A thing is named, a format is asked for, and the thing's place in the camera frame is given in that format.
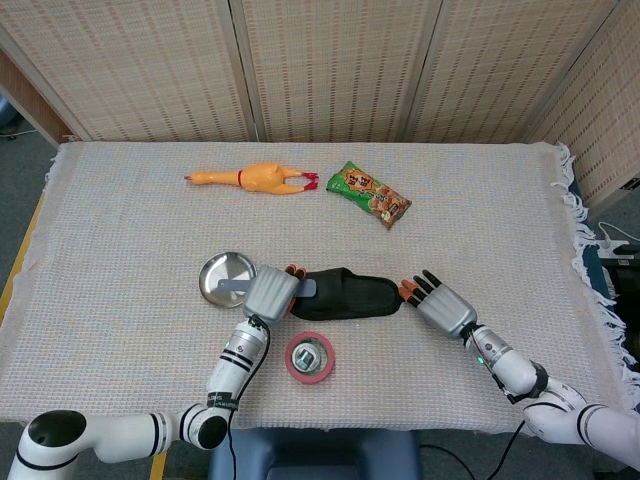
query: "chip bag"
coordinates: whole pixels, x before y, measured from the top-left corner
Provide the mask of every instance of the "chip bag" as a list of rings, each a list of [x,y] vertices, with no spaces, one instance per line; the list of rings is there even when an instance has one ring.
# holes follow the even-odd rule
[[[387,228],[391,228],[411,206],[410,200],[363,172],[352,162],[347,162],[342,170],[329,179],[327,190],[355,202],[365,212],[378,217]]]

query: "fringe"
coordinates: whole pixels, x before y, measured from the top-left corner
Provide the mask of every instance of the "fringe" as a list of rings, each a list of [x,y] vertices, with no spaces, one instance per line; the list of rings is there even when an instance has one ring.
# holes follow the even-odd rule
[[[562,167],[563,182],[554,182],[552,186],[561,187],[564,190],[563,201],[568,207],[573,219],[575,220],[575,236],[573,246],[576,250],[576,257],[571,261],[571,266],[578,273],[582,281],[589,287],[593,299],[596,302],[597,310],[600,314],[600,320],[606,328],[610,346],[613,351],[614,359],[617,361],[621,369],[621,379],[624,384],[627,399],[631,401],[634,407],[640,407],[640,373],[632,371],[629,367],[637,364],[635,358],[622,345],[625,340],[625,323],[609,308],[615,305],[615,301],[602,296],[593,289],[591,279],[587,273],[587,267],[582,258],[585,248],[596,244],[596,235],[584,222],[587,219],[589,211],[582,204],[582,199],[574,195],[569,186],[574,182],[575,175],[573,173],[573,162],[575,156],[571,156],[569,148],[566,145],[558,144]]]

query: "black cable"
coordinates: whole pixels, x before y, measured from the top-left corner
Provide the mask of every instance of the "black cable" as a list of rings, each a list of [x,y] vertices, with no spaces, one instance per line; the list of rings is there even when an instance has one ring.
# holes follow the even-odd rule
[[[260,361],[256,365],[256,368],[253,369],[253,371],[249,375],[249,378],[247,378],[247,381],[244,382],[242,389],[240,389],[238,398],[236,398],[237,402],[240,402],[240,398],[242,398],[242,394],[249,386],[249,383],[251,382],[255,374],[258,373],[258,370],[260,370],[260,367],[262,366],[264,359],[267,358],[267,354],[269,353],[269,346],[271,345],[271,330],[269,330],[269,325],[263,322],[262,319],[260,319],[256,315],[254,315],[251,319],[256,323],[259,323],[260,326],[265,329],[265,331],[267,332],[267,343],[264,346],[264,352],[262,353],[262,357],[260,357]],[[233,459],[233,480],[236,480],[237,458],[236,458],[236,452],[233,449],[233,438],[231,437],[231,420],[233,420],[234,413],[235,413],[235,410],[232,410],[231,414],[229,415],[229,422],[227,423],[227,436],[229,437],[229,452],[231,453],[231,458]]]
[[[500,469],[502,468],[502,465],[504,465],[504,461],[506,460],[507,455],[509,454],[509,450],[511,450],[511,447],[513,446],[513,442],[515,441],[516,437],[520,433],[520,430],[522,430],[522,427],[524,427],[524,421],[520,423],[518,428],[516,428],[516,431],[513,432],[513,435],[511,435],[511,438],[509,439],[509,443],[507,444],[507,447],[504,449],[504,452],[502,452],[502,458],[500,458],[500,462],[498,463],[498,466],[493,471],[493,473],[487,477],[487,480],[492,480],[498,474],[498,472],[500,472]],[[471,469],[467,466],[467,464],[464,463],[462,459],[458,457],[455,453],[453,453],[451,450],[447,450],[444,447],[440,447],[438,445],[431,445],[431,444],[423,444],[423,445],[420,445],[419,448],[431,448],[433,450],[438,450],[440,452],[446,453],[447,455],[450,455],[451,457],[455,458],[455,460],[460,465],[464,467],[464,469],[467,471],[467,473],[469,474],[469,477],[471,477],[472,480],[476,480],[475,475],[473,474]]]
[[[455,458],[460,465],[464,467],[464,469],[467,471],[467,473],[471,477],[471,480],[476,480],[475,475],[473,474],[471,469],[467,466],[467,464],[464,463],[462,459],[459,456],[457,456],[455,453],[453,453],[451,450],[447,450],[444,447],[439,447],[438,445],[431,445],[431,444],[420,445],[420,448],[431,448],[433,450],[438,450],[440,452],[446,453],[447,455],[450,455],[451,457]]]
[[[509,454],[509,450],[511,450],[511,446],[513,445],[513,442],[515,441],[516,437],[520,433],[520,430],[522,430],[522,427],[524,427],[524,420],[522,422],[520,422],[520,425],[518,425],[518,428],[516,428],[516,431],[513,432],[513,435],[511,435],[511,439],[509,440],[509,443],[507,444],[507,448],[504,449],[504,453],[502,454],[502,458],[500,459],[500,463],[498,463],[498,466],[493,471],[493,473],[487,477],[487,480],[491,480],[493,477],[495,477],[498,474],[498,472],[500,471],[500,469],[502,468],[502,464],[504,463],[505,459],[507,458],[507,455]]]

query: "pink tape roll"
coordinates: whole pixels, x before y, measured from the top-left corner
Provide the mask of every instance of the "pink tape roll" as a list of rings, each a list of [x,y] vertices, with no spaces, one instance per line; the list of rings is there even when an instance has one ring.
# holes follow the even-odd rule
[[[321,343],[325,351],[327,352],[327,364],[320,372],[316,373],[315,375],[305,375],[304,373],[299,372],[298,370],[296,370],[296,367],[293,366],[293,362],[291,360],[293,349],[296,347],[296,345],[302,343],[306,339],[314,339],[318,343]],[[291,375],[301,383],[312,385],[314,383],[321,382],[329,376],[336,364],[336,353],[333,350],[333,347],[331,346],[329,340],[327,340],[327,338],[323,335],[315,332],[302,332],[296,335],[293,340],[289,342],[289,345],[287,345],[287,349],[284,352],[284,363],[287,366],[289,375]]]

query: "textured tablecloth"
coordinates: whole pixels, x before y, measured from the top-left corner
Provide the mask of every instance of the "textured tablecloth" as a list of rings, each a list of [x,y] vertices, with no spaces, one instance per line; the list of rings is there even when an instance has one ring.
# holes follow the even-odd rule
[[[0,330],[0,417],[52,408],[123,414],[205,401],[241,310],[198,289],[212,255],[256,264],[346,266],[397,282],[428,267],[483,323],[588,399],[629,406],[593,294],[571,267],[576,221],[563,203],[562,147],[535,145],[72,143],[63,145]],[[320,189],[290,196],[187,185],[193,170],[261,161],[318,171],[351,160],[413,201],[390,231]],[[314,330],[335,371],[305,386],[285,346]],[[408,305],[382,318],[272,329],[239,427],[513,429],[484,367]]]

